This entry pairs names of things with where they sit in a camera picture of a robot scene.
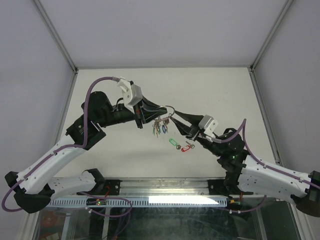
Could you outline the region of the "large keyring with keys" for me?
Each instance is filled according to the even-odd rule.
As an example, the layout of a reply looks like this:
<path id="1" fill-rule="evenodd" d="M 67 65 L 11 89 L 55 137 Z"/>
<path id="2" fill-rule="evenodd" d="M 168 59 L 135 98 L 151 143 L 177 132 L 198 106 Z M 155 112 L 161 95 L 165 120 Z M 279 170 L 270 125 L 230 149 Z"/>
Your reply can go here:
<path id="1" fill-rule="evenodd" d="M 169 113 L 165 117 L 158 116 L 152 125 L 152 134 L 159 137 L 160 134 L 167 134 L 169 132 L 168 130 L 168 124 L 170 123 L 171 117 L 176 113 L 176 110 L 173 106 L 170 105 L 161 105 L 159 107 L 160 109 L 171 109 L 172 113 Z"/>

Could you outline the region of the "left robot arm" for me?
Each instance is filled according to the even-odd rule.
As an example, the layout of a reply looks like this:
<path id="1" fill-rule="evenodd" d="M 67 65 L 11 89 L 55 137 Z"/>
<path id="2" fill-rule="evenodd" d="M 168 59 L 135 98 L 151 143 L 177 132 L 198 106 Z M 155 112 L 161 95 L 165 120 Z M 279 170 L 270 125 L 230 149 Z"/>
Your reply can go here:
<path id="1" fill-rule="evenodd" d="M 44 209 L 52 200 L 85 192 L 100 194 L 105 178 L 96 168 L 64 178 L 55 175 L 75 158 L 90 150 L 106 133 L 103 128 L 135 121 L 138 128 L 166 114 L 167 108 L 141 96 L 133 105 L 112 105 L 102 91 L 92 92 L 82 104 L 81 115 L 66 134 L 43 157 L 27 169 L 5 175 L 19 210 L 32 214 Z"/>

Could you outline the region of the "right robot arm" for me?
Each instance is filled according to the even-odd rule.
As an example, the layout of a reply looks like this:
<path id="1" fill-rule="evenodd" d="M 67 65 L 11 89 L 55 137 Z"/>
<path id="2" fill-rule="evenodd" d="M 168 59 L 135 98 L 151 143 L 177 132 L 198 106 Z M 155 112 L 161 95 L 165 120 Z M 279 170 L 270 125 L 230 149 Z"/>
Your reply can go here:
<path id="1" fill-rule="evenodd" d="M 257 193 L 295 205 L 302 213 L 320 216 L 320 173 L 299 172 L 256 157 L 246 141 L 246 122 L 238 129 L 226 128 L 215 133 L 218 121 L 209 115 L 192 115 L 177 111 L 188 124 L 172 117 L 179 133 L 198 142 L 216 156 L 226 171 L 223 187 L 227 193 Z"/>

